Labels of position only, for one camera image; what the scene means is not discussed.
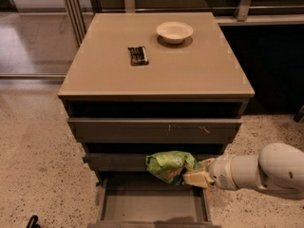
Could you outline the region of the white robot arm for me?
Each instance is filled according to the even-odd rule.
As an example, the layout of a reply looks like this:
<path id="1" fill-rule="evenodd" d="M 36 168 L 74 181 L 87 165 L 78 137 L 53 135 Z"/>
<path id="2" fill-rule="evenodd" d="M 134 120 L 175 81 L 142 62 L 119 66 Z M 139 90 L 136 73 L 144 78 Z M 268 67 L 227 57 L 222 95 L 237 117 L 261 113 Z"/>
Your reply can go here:
<path id="1" fill-rule="evenodd" d="M 221 155 L 185 172 L 189 185 L 237 191 L 251 189 L 287 200 L 304 199 L 304 152 L 285 143 L 264 146 L 257 155 Z"/>

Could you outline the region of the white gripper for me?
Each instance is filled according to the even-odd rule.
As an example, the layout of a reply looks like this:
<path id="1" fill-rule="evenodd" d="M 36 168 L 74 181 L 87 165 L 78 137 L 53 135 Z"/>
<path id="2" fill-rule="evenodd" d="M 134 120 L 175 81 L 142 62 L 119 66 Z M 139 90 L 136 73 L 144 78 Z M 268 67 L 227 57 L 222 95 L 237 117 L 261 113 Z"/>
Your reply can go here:
<path id="1" fill-rule="evenodd" d="M 201 168 L 208 169 L 186 172 L 182 175 L 184 182 L 189 185 L 209 188 L 213 183 L 222 190 L 236 191 L 238 188 L 233 180 L 232 161 L 235 155 L 222 155 L 199 161 Z"/>

